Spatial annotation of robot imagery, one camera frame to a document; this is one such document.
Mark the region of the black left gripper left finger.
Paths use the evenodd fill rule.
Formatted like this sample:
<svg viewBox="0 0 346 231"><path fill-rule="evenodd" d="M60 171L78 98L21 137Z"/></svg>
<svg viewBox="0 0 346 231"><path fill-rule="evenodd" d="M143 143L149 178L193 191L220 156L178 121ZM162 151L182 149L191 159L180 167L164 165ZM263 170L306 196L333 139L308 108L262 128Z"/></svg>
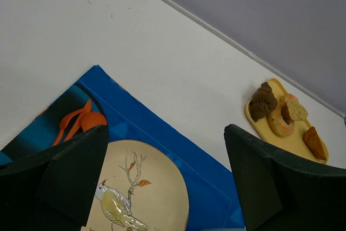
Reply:
<svg viewBox="0 0 346 231"><path fill-rule="evenodd" d="M49 149L1 166L1 230L81 230L108 147L98 125Z"/></svg>

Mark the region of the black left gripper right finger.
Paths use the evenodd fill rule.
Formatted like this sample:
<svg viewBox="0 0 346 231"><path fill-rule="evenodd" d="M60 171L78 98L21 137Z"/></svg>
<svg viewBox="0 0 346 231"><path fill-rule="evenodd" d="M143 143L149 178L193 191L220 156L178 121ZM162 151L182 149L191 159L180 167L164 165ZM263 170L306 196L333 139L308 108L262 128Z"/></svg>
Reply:
<svg viewBox="0 0 346 231"><path fill-rule="evenodd" d="M247 230L345 230L345 169L294 155L235 124L224 139Z"/></svg>

